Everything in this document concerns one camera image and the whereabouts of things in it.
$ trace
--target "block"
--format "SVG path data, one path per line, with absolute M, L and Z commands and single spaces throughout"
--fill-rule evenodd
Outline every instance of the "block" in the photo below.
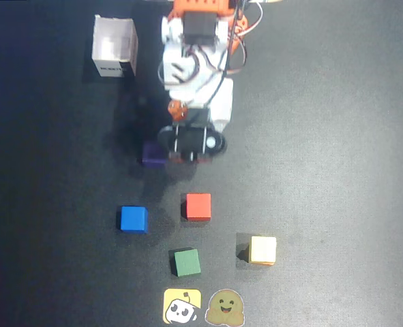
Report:
M 121 230 L 130 234 L 148 233 L 148 210 L 143 206 L 123 206 Z
M 250 263 L 272 266 L 275 264 L 277 239 L 275 237 L 252 236 L 250 242 Z
M 142 151 L 142 164 L 148 168 L 162 168 L 168 160 L 166 151 L 157 142 L 145 142 Z
M 180 251 L 174 254 L 177 276 L 188 276 L 201 273 L 198 250 Z
M 211 195 L 208 193 L 186 195 L 186 217 L 189 221 L 210 221 Z

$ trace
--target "yellow sticker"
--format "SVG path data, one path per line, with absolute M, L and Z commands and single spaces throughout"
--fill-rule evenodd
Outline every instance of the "yellow sticker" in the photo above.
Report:
M 166 324 L 187 324 L 195 321 L 201 308 L 201 292 L 169 288 L 163 301 L 163 321 Z

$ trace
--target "cartoon face sticker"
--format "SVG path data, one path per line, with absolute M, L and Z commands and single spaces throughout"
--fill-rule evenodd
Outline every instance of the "cartoon face sticker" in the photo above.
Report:
M 220 290 L 210 299 L 206 322 L 211 325 L 239 327 L 245 324 L 242 297 L 233 290 Z
M 166 311 L 166 319 L 171 324 L 193 322 L 196 320 L 195 307 L 182 300 L 173 300 Z
M 163 321 L 166 324 L 188 324 L 196 320 L 200 308 L 200 291 L 167 289 L 164 294 Z

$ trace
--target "green cube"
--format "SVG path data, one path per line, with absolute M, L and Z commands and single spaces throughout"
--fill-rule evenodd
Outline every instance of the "green cube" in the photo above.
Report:
M 177 276 L 188 276 L 201 273 L 198 250 L 187 250 L 175 253 L 175 266 Z

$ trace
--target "red cube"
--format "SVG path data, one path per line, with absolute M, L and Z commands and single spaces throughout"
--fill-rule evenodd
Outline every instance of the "red cube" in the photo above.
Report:
M 208 193 L 186 195 L 186 215 L 189 221 L 210 221 L 211 196 Z

